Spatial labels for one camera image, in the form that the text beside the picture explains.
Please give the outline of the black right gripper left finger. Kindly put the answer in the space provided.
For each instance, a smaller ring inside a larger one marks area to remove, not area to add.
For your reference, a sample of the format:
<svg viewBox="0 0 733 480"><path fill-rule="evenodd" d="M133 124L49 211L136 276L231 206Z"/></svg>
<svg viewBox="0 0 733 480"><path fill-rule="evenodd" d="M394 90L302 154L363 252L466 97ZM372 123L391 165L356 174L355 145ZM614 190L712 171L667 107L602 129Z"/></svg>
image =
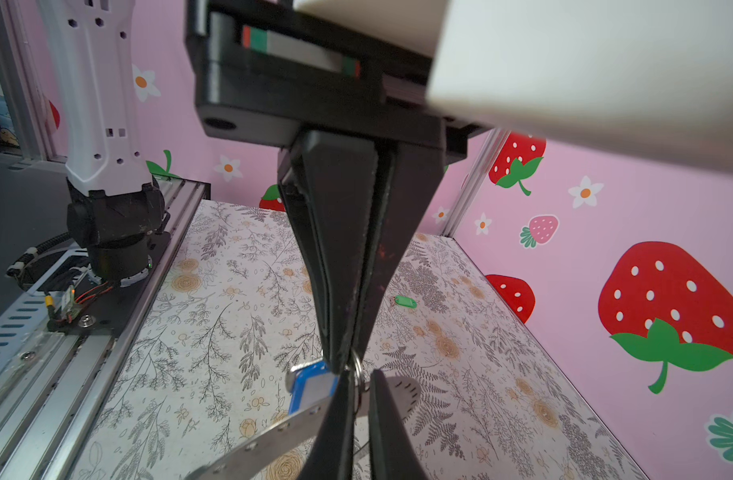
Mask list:
<svg viewBox="0 0 733 480"><path fill-rule="evenodd" d="M334 397L326 410L322 427L298 479L349 480L354 456L354 420L356 420L356 379L344 371Z"/></svg>

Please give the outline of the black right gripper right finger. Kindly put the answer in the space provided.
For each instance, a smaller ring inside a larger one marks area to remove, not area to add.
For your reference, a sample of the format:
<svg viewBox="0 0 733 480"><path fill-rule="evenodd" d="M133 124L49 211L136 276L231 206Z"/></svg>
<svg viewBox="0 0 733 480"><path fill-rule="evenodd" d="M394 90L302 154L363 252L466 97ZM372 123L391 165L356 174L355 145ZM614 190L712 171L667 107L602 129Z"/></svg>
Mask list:
<svg viewBox="0 0 733 480"><path fill-rule="evenodd" d="M373 479L428 479L404 428L390 382L380 370L371 374L369 433Z"/></svg>

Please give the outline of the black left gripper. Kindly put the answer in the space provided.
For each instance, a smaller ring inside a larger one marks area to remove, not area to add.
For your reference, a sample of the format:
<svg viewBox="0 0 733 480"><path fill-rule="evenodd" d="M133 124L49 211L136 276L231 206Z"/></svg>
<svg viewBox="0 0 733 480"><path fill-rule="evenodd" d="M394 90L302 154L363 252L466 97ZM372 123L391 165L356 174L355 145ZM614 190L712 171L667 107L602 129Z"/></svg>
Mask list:
<svg viewBox="0 0 733 480"><path fill-rule="evenodd" d="M247 27L342 53L358 68L336 73L254 50L242 42ZM450 163L465 159L488 129L388 96L385 78L427 86L431 58L286 5L186 2L184 43L206 135L290 147L278 187L310 275L324 362L342 372L368 349L444 178L445 152ZM357 137L400 143L378 154Z"/></svg>

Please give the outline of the blue plastic key tag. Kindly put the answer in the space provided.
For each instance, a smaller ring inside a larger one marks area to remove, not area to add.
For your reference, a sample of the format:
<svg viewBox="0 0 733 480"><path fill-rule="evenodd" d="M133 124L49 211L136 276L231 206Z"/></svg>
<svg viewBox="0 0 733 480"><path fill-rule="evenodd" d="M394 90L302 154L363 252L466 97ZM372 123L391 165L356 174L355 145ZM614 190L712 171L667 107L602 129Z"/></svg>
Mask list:
<svg viewBox="0 0 733 480"><path fill-rule="evenodd" d="M316 360L290 368L284 383L290 393L288 414L292 415L332 396L338 376L330 372L324 360Z"/></svg>

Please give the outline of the silver split keyring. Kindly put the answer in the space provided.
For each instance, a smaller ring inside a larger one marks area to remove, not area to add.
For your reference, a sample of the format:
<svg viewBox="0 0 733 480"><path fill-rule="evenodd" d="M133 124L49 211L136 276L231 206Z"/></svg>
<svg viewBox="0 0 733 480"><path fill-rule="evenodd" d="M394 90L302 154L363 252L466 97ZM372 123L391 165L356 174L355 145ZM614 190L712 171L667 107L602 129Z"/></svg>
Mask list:
<svg viewBox="0 0 733 480"><path fill-rule="evenodd" d="M350 368L352 383L354 383L354 416L358 417L369 397L370 385L366 376L366 370L364 370L364 364L362 364L362 357L360 357L360 354L354 348L350 350L348 368Z"/></svg>

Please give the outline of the green plastic key tag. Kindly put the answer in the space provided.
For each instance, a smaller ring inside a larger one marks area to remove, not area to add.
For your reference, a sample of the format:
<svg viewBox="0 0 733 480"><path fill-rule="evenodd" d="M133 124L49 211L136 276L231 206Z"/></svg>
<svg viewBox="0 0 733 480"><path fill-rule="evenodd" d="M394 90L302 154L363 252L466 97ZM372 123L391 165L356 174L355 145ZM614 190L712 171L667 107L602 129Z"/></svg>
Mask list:
<svg viewBox="0 0 733 480"><path fill-rule="evenodd" d="M395 304L404 308L409 309L417 309L418 308L418 302L414 300L413 298L402 296L402 295L396 295L394 297Z"/></svg>

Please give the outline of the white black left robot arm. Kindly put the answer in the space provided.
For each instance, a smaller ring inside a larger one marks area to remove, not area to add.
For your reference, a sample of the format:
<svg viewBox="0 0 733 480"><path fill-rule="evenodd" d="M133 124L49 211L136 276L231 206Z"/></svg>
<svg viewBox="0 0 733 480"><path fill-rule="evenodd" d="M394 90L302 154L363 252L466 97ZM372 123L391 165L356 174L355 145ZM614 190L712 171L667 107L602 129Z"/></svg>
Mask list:
<svg viewBox="0 0 733 480"><path fill-rule="evenodd" d="M106 280L148 264L166 224L138 151L130 1L44 1L68 126L68 232ZM278 148L278 193L310 274L334 373L366 352L382 300L446 167L483 130L390 94L432 61L282 1L191 1L184 44L206 135Z"/></svg>

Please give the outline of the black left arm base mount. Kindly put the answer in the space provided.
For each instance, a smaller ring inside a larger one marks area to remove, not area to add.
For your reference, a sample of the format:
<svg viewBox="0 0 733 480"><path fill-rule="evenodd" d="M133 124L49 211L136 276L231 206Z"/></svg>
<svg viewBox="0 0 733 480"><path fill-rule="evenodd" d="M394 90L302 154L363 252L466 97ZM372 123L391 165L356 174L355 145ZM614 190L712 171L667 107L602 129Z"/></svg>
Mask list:
<svg viewBox="0 0 733 480"><path fill-rule="evenodd" d="M102 281L92 270L72 280L52 296L53 314L46 324L49 332L66 335L108 334L118 337L132 320L134 308L142 304L142 292L162 264L170 244L170 233L154 234L146 242L148 265L134 277Z"/></svg>

